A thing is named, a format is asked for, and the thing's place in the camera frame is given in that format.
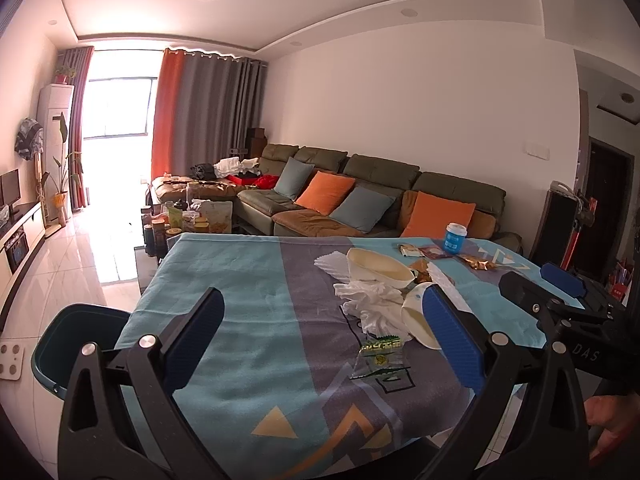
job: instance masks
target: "sofa armrest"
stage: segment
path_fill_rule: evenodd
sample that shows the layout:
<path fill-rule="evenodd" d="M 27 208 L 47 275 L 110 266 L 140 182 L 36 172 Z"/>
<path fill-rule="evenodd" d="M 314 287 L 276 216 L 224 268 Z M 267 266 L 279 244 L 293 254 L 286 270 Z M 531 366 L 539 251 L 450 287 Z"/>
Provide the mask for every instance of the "sofa armrest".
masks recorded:
<path fill-rule="evenodd" d="M 491 241 L 522 255 L 522 237 L 519 234 L 507 231 L 499 232 L 491 237 Z"/>

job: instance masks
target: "yellow triangle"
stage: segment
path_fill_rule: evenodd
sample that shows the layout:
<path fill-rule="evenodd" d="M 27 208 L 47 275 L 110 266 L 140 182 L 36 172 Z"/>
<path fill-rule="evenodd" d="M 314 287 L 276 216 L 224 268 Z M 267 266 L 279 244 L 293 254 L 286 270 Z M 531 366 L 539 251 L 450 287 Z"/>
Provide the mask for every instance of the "yellow triangle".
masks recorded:
<path fill-rule="evenodd" d="M 282 438 L 298 438 L 296 432 L 293 431 L 289 421 L 278 406 L 265 415 L 264 419 L 258 423 L 251 434 L 260 436 L 280 436 Z"/>
<path fill-rule="evenodd" d="M 385 424 L 385 427 L 372 436 L 360 449 L 381 449 L 391 444 L 392 440 L 389 426 Z"/>

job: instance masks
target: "blue coffee cup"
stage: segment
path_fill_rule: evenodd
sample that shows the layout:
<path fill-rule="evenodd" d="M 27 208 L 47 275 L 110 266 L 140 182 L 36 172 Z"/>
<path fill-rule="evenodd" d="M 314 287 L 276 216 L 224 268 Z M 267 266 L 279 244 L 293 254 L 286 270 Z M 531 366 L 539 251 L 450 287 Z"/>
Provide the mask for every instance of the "blue coffee cup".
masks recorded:
<path fill-rule="evenodd" d="M 458 254 L 466 238 L 466 227 L 453 222 L 447 226 L 444 237 L 444 250 L 450 254 Z"/>

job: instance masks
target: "monitor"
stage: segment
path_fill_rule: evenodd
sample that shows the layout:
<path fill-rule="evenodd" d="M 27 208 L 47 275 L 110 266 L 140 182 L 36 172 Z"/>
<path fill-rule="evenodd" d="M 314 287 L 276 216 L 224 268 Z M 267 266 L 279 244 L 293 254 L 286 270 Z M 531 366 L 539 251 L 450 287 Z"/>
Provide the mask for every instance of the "monitor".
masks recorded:
<path fill-rule="evenodd" d="M 18 170 L 10 171 L 0 176 L 0 188 L 2 189 L 2 202 L 11 207 L 14 202 L 20 200 L 20 181 Z"/>

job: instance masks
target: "white cup lid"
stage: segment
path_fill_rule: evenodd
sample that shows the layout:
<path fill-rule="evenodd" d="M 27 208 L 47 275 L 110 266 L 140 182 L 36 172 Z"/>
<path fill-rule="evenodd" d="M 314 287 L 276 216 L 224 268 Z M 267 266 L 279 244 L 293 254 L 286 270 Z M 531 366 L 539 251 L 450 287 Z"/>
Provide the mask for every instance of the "white cup lid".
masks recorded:
<path fill-rule="evenodd" d="M 458 236 L 466 236 L 466 227 L 460 224 L 454 224 L 453 222 L 447 226 L 447 231 Z"/>

